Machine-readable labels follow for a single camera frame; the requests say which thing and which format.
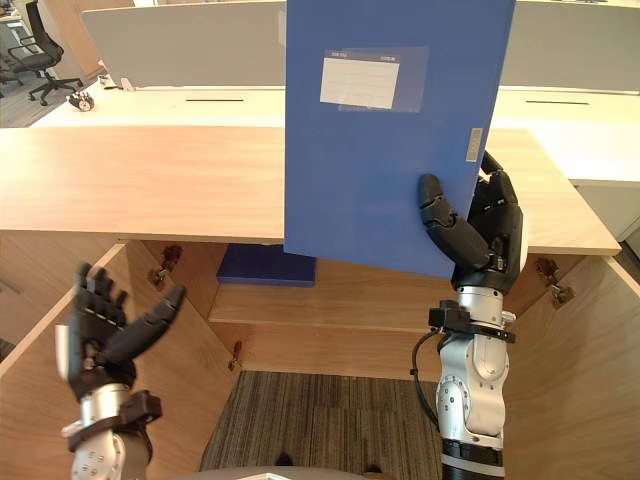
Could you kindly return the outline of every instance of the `wooden panel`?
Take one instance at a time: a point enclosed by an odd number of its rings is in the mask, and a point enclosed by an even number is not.
[[[546,291],[527,260],[504,308],[522,314]],[[580,257],[545,255],[560,278]],[[221,285],[209,316],[213,323],[300,325],[424,332],[429,308],[455,298],[447,280],[319,259],[313,288]]]
[[[620,246],[526,130],[491,130],[487,150],[509,173],[529,222],[529,252],[615,255]]]
[[[129,318],[149,308],[160,293],[147,282],[155,264],[140,242],[117,246],[99,262],[116,287],[131,292]],[[2,478],[50,479],[70,475],[72,455],[60,427],[80,413],[58,378],[53,326],[66,323],[69,292],[0,364],[0,472]],[[138,361],[136,389],[162,398],[164,416],[149,427],[154,458],[149,478],[195,471],[238,370],[229,372],[228,352],[193,305],[185,302],[175,325]]]
[[[68,54],[74,56],[77,64],[86,76],[92,76],[101,69],[98,65],[100,54],[96,50],[89,33],[80,17],[85,10],[103,10],[105,8],[133,7],[133,0],[73,0],[42,2],[49,11],[58,32],[69,47]]]
[[[0,131],[0,230],[282,241],[283,129],[85,127],[82,133],[78,138],[73,128]],[[71,144],[73,149],[63,148]],[[511,175],[528,215],[530,252],[620,250],[529,134],[492,131],[488,148]],[[100,175],[87,175],[96,164]],[[118,195],[105,202],[99,193],[105,188]]]
[[[517,315],[546,291],[537,257],[505,299]],[[561,274],[579,261],[550,258]],[[455,295],[445,280],[319,260],[314,288],[221,285],[209,320],[229,351],[242,342],[246,369],[409,378],[411,349],[427,331],[429,307],[446,298]],[[435,345],[425,345],[422,357],[422,375],[436,381]]]
[[[638,478],[640,286],[612,259],[563,280],[576,298],[541,298],[515,325],[505,384],[509,476]]]
[[[17,344],[69,290],[81,262],[93,263],[113,238],[0,234],[0,338]]]
[[[187,287],[187,298],[203,318],[209,318],[218,291],[216,275],[227,251],[226,243],[161,242],[145,240],[145,247],[156,261],[163,261],[162,251],[170,245],[182,248],[182,257],[171,272],[174,282]]]
[[[558,266],[556,278],[558,280],[562,280],[584,258],[580,255],[529,254],[524,270],[504,301],[505,310],[515,313],[516,316],[526,312],[547,291],[543,279],[537,274],[536,262],[541,257],[556,262]]]
[[[239,359],[247,370],[400,379],[411,378],[411,349],[424,333],[226,323],[212,328],[229,350],[242,342]],[[421,380],[440,378],[436,342],[421,350]]]
[[[282,239],[283,129],[2,129],[0,145],[0,230]]]

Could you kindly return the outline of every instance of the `black office chair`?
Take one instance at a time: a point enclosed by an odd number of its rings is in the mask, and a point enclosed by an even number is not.
[[[5,57],[0,55],[0,83],[3,85],[7,82],[18,82],[19,85],[24,85],[22,80],[13,72],[13,68],[7,63]],[[4,95],[0,91],[0,98],[4,98]]]
[[[47,35],[47,32],[45,32],[42,19],[40,18],[40,12],[38,12],[38,0],[27,3],[26,7],[33,35],[21,38],[21,46],[10,48],[7,51],[9,52],[9,55],[18,62],[18,65],[13,69],[15,73],[28,70],[34,72],[38,77],[44,76],[44,78],[46,78],[47,83],[40,85],[38,88],[34,88],[29,92],[29,100],[33,101],[36,99],[33,96],[34,93],[42,92],[42,95],[40,95],[40,105],[47,105],[44,98],[49,94],[49,92],[51,92],[51,90],[65,88],[75,92],[76,89],[67,84],[76,83],[81,87],[82,81],[79,78],[65,78],[63,80],[58,80],[53,78],[49,72],[47,72],[47,68],[51,68],[60,63],[64,49],[54,42],[51,37]],[[30,54],[19,57],[14,55],[13,51],[15,50],[20,50],[23,53],[24,50],[27,50]]]

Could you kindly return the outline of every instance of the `blue folder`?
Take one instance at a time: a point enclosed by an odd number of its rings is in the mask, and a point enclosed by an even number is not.
[[[285,250],[449,277],[418,179],[466,216],[514,0],[287,4]]]

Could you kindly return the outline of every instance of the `gray floor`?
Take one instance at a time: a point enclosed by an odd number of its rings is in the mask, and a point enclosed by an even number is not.
[[[26,72],[20,75],[24,85],[17,82],[0,84],[0,91],[4,98],[0,98],[0,127],[28,127],[33,122],[44,117],[51,110],[66,101],[66,96],[72,93],[70,90],[54,90],[47,95],[48,106],[43,107],[40,102],[29,101],[27,92],[42,85],[45,80],[37,78],[33,73]]]
[[[409,381],[243,372],[200,469],[274,465],[281,452],[298,466],[440,478],[440,437]]]

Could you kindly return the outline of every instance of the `black cable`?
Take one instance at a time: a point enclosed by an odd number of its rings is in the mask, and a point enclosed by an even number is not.
[[[431,337],[433,337],[436,333],[438,333],[438,331],[434,329],[424,334],[420,338],[420,340],[418,340],[418,343],[416,343],[415,346],[413,347],[413,351],[411,352],[412,368],[410,373],[411,375],[413,375],[413,379],[415,380],[416,393],[418,394],[418,399],[420,400],[420,405],[422,406],[424,413],[427,414],[427,417],[429,417],[429,420],[431,420],[431,423],[433,423],[433,425],[439,430],[440,427],[438,426],[438,417],[433,412],[433,409],[429,405],[429,402],[427,401],[427,396],[425,395],[424,390],[422,389],[422,385],[420,384],[420,377],[418,376],[418,361],[417,361],[418,350],[420,350],[420,347],[422,346],[422,344],[427,340],[429,340]]]
[[[438,346],[436,347],[438,354],[440,354],[440,350],[442,350],[445,347],[445,345],[450,341],[451,341],[451,332],[447,332],[444,334],[444,337],[442,337],[438,342]]]

